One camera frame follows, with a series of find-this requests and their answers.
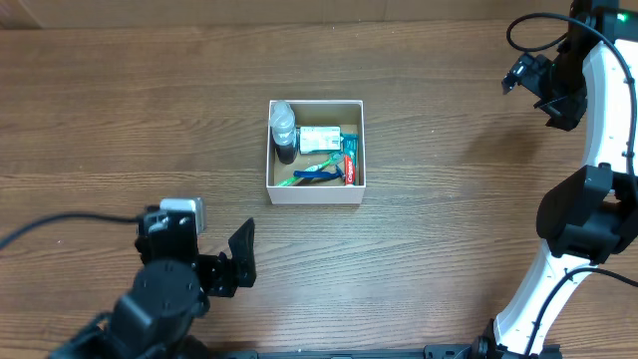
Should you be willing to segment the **red green toothpaste tube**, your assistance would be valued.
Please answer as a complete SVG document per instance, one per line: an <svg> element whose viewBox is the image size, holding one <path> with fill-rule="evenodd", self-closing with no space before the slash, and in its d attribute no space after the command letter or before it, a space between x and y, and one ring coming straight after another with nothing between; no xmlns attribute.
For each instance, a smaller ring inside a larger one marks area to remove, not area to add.
<svg viewBox="0 0 638 359"><path fill-rule="evenodd" d="M345 184L354 185L356 183L359 138L354 134L343 134L341 139L344 153Z"/></svg>

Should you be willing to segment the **green soap bar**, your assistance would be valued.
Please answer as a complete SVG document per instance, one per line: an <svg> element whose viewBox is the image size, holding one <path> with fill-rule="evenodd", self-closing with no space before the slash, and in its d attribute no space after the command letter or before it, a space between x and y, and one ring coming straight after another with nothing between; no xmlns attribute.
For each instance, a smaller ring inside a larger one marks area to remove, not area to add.
<svg viewBox="0 0 638 359"><path fill-rule="evenodd" d="M340 127L300 127L299 152L302 155L330 153L341 149Z"/></svg>

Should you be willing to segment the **green white toothbrush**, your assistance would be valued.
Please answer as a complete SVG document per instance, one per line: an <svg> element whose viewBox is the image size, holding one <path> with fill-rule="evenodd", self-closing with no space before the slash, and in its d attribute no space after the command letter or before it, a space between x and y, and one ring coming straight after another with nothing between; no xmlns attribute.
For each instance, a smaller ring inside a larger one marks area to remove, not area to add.
<svg viewBox="0 0 638 359"><path fill-rule="evenodd" d="M293 176L277 184L277 186L292 186L301 180L335 180L341 179L344 172L339 165L344 161L345 154L335 152L328 156L328 159L319 164L307 168L304 171L294 171Z"/></svg>

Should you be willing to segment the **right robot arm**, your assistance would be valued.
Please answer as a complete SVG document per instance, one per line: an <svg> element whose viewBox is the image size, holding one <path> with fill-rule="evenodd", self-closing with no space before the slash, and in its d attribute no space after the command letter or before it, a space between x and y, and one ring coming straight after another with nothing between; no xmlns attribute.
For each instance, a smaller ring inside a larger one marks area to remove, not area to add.
<svg viewBox="0 0 638 359"><path fill-rule="evenodd" d="M551 189L536 216L539 250L505 309L466 345L429 345L425 357L558 358L545 337L577 287L637 237L637 14L616 1L574 1L567 31L521 47L501 84L538 98L548 125L586 124L581 167Z"/></svg>

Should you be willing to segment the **clear pump soap bottle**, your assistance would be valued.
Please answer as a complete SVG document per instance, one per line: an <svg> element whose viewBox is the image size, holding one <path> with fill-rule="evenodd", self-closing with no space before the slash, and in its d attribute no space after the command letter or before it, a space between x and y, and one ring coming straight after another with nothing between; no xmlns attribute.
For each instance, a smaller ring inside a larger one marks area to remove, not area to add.
<svg viewBox="0 0 638 359"><path fill-rule="evenodd" d="M297 128L295 114L287 102L273 104L269 126L279 160L285 165L292 164L297 155Z"/></svg>

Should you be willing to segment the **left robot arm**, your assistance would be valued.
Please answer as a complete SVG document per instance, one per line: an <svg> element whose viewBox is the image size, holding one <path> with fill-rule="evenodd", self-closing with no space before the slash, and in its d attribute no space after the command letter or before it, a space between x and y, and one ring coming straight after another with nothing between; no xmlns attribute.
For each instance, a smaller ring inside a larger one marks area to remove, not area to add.
<svg viewBox="0 0 638 359"><path fill-rule="evenodd" d="M136 248L143 268L111 312L98 314L52 358L204 358L188 335L210 309L211 297L232 297L256 280L255 223L249 218L228 240L231 254L201 254L197 213L157 209L139 222Z"/></svg>

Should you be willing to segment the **blue disposable razor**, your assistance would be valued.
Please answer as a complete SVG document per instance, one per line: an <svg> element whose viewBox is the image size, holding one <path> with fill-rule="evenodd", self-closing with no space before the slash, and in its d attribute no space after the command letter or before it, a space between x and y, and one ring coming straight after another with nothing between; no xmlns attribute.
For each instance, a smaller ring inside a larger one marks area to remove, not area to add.
<svg viewBox="0 0 638 359"><path fill-rule="evenodd" d="M293 175L303 180L334 180L343 179L345 176L339 167L336 167L333 173L326 171L295 171Z"/></svg>

